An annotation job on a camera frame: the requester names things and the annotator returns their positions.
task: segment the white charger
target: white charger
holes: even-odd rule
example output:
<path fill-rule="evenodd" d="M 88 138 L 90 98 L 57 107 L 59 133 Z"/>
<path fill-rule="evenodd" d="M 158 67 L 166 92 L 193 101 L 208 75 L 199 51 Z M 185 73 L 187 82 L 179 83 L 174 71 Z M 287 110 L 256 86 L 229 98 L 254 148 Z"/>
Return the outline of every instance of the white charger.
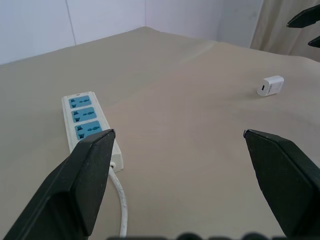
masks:
<path fill-rule="evenodd" d="M 284 78 L 278 75 L 264 78 L 256 92 L 262 97 L 278 94 L 281 91 L 284 81 Z"/>

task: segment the beige cloth surface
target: beige cloth surface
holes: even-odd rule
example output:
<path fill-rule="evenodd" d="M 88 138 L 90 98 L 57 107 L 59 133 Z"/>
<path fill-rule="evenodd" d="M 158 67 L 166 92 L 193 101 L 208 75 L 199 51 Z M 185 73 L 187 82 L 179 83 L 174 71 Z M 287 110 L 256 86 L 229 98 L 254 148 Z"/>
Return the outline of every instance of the beige cloth surface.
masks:
<path fill-rule="evenodd" d="M 259 97 L 261 78 L 284 77 Z M 61 97 L 93 91 L 123 153 L 128 235 L 282 235 L 242 137 L 294 141 L 319 166 L 320 63 L 143 27 L 0 66 L 0 238 L 69 154 Z M 115 236 L 108 181 L 90 240 Z"/>

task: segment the electrical outlet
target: electrical outlet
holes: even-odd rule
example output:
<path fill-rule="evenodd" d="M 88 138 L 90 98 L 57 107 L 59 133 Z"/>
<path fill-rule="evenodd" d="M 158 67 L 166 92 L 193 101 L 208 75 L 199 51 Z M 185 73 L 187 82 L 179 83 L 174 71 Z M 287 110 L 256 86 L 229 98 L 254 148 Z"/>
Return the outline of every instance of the electrical outlet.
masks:
<path fill-rule="evenodd" d="M 101 126 L 99 121 L 92 121 L 86 124 L 77 125 L 74 127 L 76 131 L 76 137 L 78 140 L 84 139 L 91 134 L 101 132 Z"/>
<path fill-rule="evenodd" d="M 94 92 L 64 96 L 61 100 L 70 153 L 82 139 L 110 129 Z M 124 168 L 122 153 L 116 140 L 113 143 L 110 165 L 115 173 Z"/>
<path fill-rule="evenodd" d="M 88 95 L 86 96 L 79 96 L 69 99 L 70 108 L 80 108 L 83 106 L 91 105 L 91 101 Z"/>
<path fill-rule="evenodd" d="M 74 123 L 82 122 L 85 120 L 95 119 L 97 117 L 93 107 L 87 107 L 80 110 L 71 112 Z"/>

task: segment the white wall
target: white wall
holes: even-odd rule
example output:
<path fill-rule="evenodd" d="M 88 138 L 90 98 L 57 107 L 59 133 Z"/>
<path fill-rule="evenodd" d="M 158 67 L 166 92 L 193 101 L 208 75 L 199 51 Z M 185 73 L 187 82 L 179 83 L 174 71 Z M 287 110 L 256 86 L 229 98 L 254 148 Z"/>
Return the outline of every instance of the white wall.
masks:
<path fill-rule="evenodd" d="M 0 64 L 142 26 L 249 47 L 263 0 L 0 0 Z"/>
<path fill-rule="evenodd" d="M 145 0 L 67 0 L 76 44 L 145 26 Z"/>
<path fill-rule="evenodd" d="M 74 44 L 65 0 L 0 0 L 0 64 Z"/>
<path fill-rule="evenodd" d="M 217 40 L 249 48 L 263 0 L 223 0 Z"/>
<path fill-rule="evenodd" d="M 161 32 L 215 40 L 222 0 L 146 0 L 146 26 Z"/>

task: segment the table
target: table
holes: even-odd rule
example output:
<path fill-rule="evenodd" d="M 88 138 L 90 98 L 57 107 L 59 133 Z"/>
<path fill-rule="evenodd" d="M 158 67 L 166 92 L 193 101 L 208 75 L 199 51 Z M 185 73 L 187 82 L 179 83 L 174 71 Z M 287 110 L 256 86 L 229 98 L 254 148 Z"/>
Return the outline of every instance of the table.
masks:
<path fill-rule="evenodd" d="M 280 94 L 256 94 L 280 75 Z M 244 129 L 295 142 L 318 166 L 320 63 L 148 27 L 0 66 L 0 238 L 69 155 L 61 97 L 93 91 L 123 154 L 128 235 L 283 235 Z M 90 240 L 119 233 L 108 181 Z"/>

